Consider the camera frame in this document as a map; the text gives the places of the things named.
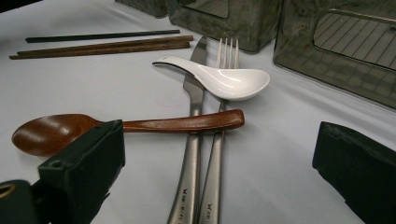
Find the porcelain soup spoon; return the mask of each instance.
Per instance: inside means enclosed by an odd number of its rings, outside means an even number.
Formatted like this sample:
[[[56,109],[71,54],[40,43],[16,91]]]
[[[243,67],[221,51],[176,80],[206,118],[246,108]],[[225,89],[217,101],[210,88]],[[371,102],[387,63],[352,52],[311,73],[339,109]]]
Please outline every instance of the porcelain soup spoon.
[[[198,79],[208,91],[230,101],[247,100],[270,82],[270,76],[262,70],[218,69],[176,56],[163,56],[152,64],[167,64],[182,69]]]

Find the stainless steel knife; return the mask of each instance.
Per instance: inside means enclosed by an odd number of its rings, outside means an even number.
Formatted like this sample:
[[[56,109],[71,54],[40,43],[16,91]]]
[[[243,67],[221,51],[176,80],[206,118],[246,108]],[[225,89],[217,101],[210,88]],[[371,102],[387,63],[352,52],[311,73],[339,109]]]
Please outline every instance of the stainless steel knife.
[[[206,36],[197,43],[191,61],[206,64]],[[190,96],[190,116],[202,114],[204,86],[192,75],[186,74],[183,89]],[[177,192],[167,224],[195,224],[197,221],[200,171],[201,171],[201,141],[199,133],[189,134],[186,142],[183,164]]]

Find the dark chopstick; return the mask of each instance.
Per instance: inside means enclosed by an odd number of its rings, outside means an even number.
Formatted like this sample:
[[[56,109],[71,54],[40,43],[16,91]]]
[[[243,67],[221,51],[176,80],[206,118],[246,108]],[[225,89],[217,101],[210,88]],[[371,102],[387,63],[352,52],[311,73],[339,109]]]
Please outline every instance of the dark chopstick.
[[[131,40],[131,41],[122,41],[115,43],[94,44],[94,45],[85,45],[85,46],[57,48],[57,49],[35,49],[35,50],[19,51],[17,53],[18,55],[52,54],[52,53],[67,52],[67,51],[111,49],[111,48],[133,47],[133,46],[163,44],[163,43],[172,43],[172,42],[173,43],[188,42],[192,40],[193,40],[192,35],[180,35],[180,36],[168,36],[162,38]]]
[[[165,50],[165,49],[187,49],[189,47],[190,47],[190,42],[176,42],[176,43],[166,43],[166,44],[140,45],[140,46],[132,46],[132,47],[119,47],[119,48],[110,48],[110,49],[62,51],[62,52],[54,52],[48,54],[12,55],[9,56],[9,59],[20,60],[20,59],[73,57],[73,56],[116,54],[116,53],[141,52],[141,51],[151,51],[151,50]]]
[[[107,38],[134,37],[134,36],[145,36],[145,35],[172,35],[172,34],[180,34],[180,30],[147,31],[147,32],[117,33],[117,34],[102,34],[102,35],[60,35],[60,36],[27,37],[25,40],[28,43],[44,43],[44,42],[60,42],[60,41],[107,39]]]

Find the stainless steel fork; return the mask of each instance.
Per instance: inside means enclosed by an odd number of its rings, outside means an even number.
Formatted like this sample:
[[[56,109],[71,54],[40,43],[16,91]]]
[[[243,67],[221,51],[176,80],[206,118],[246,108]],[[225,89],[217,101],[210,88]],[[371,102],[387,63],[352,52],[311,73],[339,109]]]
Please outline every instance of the stainless steel fork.
[[[235,39],[235,49],[233,53],[233,39],[230,40],[230,47],[227,50],[228,38],[225,39],[224,46],[222,39],[219,42],[217,68],[239,68],[239,44]],[[220,100],[219,112],[226,110],[227,101]],[[198,217],[198,224],[218,224],[220,210],[220,189],[221,189],[221,152],[224,143],[225,132],[217,132],[213,137],[212,150],[206,172],[204,194],[201,200],[201,207]]]

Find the utensil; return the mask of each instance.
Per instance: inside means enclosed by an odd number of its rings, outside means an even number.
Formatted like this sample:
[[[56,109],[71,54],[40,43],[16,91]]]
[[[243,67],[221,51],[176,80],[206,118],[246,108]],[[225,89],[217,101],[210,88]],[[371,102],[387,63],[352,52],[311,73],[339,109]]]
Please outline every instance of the utensil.
[[[205,64],[206,36],[197,43],[191,60]],[[201,115],[204,86],[197,79],[186,74],[183,88],[190,96],[190,116]],[[202,136],[198,133],[189,134],[187,137],[180,179],[167,224],[196,223],[200,194],[201,141]]]
[[[168,64],[192,74],[219,98],[241,101],[257,95],[270,82],[270,76],[257,69],[218,69],[176,56],[164,56],[153,63]]]
[[[113,53],[128,53],[150,50],[164,49],[186,49],[190,47],[192,35],[171,36],[162,38],[141,39],[132,41],[122,41],[115,43],[75,46],[57,49],[35,49],[17,52],[18,55],[11,55],[9,59],[39,59],[72,57]]]
[[[117,33],[117,34],[100,34],[100,35],[41,36],[41,37],[27,37],[25,40],[28,43],[43,43],[43,42],[92,40],[92,39],[135,37],[135,36],[144,36],[144,35],[171,35],[171,34],[180,34],[180,30],[146,31],[146,32],[132,32],[132,33]]]
[[[235,39],[235,54],[233,55],[233,39],[230,50],[227,51],[228,38],[225,39],[224,52],[222,38],[219,42],[217,68],[239,68],[239,41]],[[220,100],[219,112],[226,110],[227,101]],[[212,150],[206,171],[204,193],[199,210],[198,224],[219,224],[220,192],[221,192],[221,154],[223,150],[225,132],[216,132],[213,136]]]
[[[179,119],[124,121],[125,133],[197,133],[242,126],[241,110]],[[24,123],[12,135],[13,144],[34,156],[51,156],[102,121],[82,114],[53,115]]]

